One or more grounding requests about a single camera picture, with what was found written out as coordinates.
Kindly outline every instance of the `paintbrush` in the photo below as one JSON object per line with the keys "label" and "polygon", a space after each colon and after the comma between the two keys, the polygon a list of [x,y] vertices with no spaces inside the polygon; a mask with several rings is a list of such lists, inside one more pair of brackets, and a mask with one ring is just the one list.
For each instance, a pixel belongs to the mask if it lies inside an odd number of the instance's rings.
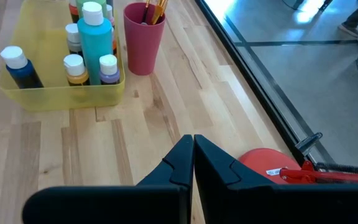
{"label": "paintbrush", "polygon": [[162,12],[161,12],[161,15],[160,15],[160,17],[159,17],[157,23],[160,23],[161,20],[162,20],[162,17],[164,16],[165,10],[166,10],[167,5],[168,5],[168,0],[163,0],[163,3],[162,3],[162,4],[163,4],[163,5],[162,5]]}
{"label": "paintbrush", "polygon": [[155,25],[157,23],[157,21],[160,18],[162,12],[163,12],[162,6],[159,6],[159,5],[155,6],[154,15],[153,15],[153,18],[152,18],[152,25]]}
{"label": "paintbrush", "polygon": [[143,18],[142,18],[142,22],[141,22],[141,24],[143,24],[143,25],[147,25],[146,17],[147,17],[147,11],[149,10],[149,4],[150,4],[150,0],[146,0],[146,8],[144,9]]}

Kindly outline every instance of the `wooden tabletop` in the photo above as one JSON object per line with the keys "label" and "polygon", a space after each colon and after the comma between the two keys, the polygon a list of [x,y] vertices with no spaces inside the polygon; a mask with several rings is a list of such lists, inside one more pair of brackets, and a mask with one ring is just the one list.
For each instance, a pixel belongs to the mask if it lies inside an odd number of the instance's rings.
{"label": "wooden tabletop", "polygon": [[[0,0],[0,51],[21,2]],[[129,2],[115,0],[119,17]],[[124,32],[120,39],[126,63]],[[21,223],[26,198],[46,187],[134,185],[184,134],[203,134],[234,157],[256,147],[289,154],[194,0],[169,1],[154,73],[126,74],[115,107],[29,113],[0,91],[0,223]],[[193,193],[192,220],[203,223]]]}

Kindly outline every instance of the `orange round object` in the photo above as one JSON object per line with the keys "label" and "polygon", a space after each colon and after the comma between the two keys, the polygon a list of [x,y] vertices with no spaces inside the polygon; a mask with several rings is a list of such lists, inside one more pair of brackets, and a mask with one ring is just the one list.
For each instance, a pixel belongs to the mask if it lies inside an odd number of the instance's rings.
{"label": "orange round object", "polygon": [[281,168],[301,169],[292,158],[274,149],[253,149],[242,155],[239,161],[276,184],[288,184],[288,182],[280,177]]}

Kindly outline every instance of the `red tool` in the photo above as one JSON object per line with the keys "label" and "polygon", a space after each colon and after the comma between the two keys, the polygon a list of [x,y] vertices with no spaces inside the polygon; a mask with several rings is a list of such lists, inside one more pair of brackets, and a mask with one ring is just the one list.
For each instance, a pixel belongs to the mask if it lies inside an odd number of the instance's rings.
{"label": "red tool", "polygon": [[[340,168],[351,168],[349,172],[354,172],[355,167],[336,165]],[[301,170],[290,170],[282,168],[280,170],[280,177],[290,184],[315,184],[315,183],[337,183],[349,184],[358,183],[358,174],[347,174],[343,172],[320,172],[315,171],[313,164],[310,161],[305,161]]]}

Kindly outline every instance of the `red cup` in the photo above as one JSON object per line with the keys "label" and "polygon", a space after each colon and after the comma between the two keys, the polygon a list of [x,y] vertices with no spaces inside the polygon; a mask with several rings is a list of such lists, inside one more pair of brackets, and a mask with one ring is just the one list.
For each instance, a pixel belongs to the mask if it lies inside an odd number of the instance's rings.
{"label": "red cup", "polygon": [[[128,68],[136,75],[149,75],[154,70],[155,58],[164,30],[165,15],[156,25],[143,25],[146,3],[137,2],[124,9],[125,38],[127,40]],[[155,6],[150,4],[146,23],[150,24]]]}

